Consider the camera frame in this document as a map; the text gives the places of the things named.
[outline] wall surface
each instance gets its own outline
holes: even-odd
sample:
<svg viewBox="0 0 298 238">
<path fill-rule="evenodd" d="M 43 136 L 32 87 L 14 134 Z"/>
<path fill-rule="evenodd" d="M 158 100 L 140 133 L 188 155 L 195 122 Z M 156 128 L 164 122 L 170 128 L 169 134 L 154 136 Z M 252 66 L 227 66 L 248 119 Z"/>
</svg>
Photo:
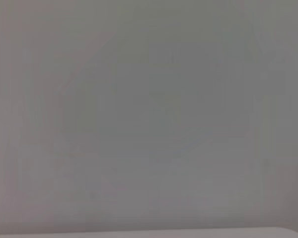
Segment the wall surface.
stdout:
<svg viewBox="0 0 298 238">
<path fill-rule="evenodd" d="M 298 0 L 0 0 L 0 233 L 298 231 Z"/>
</svg>

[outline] gray wall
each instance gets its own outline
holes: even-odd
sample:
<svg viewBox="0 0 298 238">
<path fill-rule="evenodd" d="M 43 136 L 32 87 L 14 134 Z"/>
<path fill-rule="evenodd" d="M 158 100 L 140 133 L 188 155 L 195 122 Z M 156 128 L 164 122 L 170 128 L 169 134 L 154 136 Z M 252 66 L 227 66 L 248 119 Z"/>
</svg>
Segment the gray wall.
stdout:
<svg viewBox="0 0 298 238">
<path fill-rule="evenodd" d="M 0 0 L 0 233 L 298 231 L 298 0 Z"/>
</svg>

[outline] white surface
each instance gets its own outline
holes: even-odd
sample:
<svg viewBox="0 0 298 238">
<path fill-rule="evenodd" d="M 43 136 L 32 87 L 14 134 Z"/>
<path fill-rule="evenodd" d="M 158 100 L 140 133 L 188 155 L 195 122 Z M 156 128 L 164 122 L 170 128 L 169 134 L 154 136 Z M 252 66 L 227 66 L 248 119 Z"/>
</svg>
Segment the white surface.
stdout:
<svg viewBox="0 0 298 238">
<path fill-rule="evenodd" d="M 0 232 L 247 226 L 298 229 L 298 0 L 0 0 Z"/>
<path fill-rule="evenodd" d="M 298 238 L 298 233 L 283 228 L 166 230 L 46 235 L 6 235 L 0 238 Z"/>
</svg>

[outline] white wall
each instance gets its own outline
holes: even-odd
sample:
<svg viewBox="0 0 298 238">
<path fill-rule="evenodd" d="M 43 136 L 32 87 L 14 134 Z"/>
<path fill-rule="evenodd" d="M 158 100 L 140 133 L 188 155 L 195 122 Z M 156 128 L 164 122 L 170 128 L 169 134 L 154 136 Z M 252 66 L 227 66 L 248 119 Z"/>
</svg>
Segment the white wall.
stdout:
<svg viewBox="0 0 298 238">
<path fill-rule="evenodd" d="M 298 0 L 0 0 L 0 232 L 298 230 Z"/>
</svg>

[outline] blurry background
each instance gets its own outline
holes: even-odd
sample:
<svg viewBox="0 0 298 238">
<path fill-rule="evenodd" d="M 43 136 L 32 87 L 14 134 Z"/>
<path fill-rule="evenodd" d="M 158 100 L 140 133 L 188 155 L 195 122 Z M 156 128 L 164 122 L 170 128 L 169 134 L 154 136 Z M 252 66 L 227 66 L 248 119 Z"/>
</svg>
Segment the blurry background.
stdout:
<svg viewBox="0 0 298 238">
<path fill-rule="evenodd" d="M 0 233 L 298 231 L 298 0 L 0 0 Z"/>
</svg>

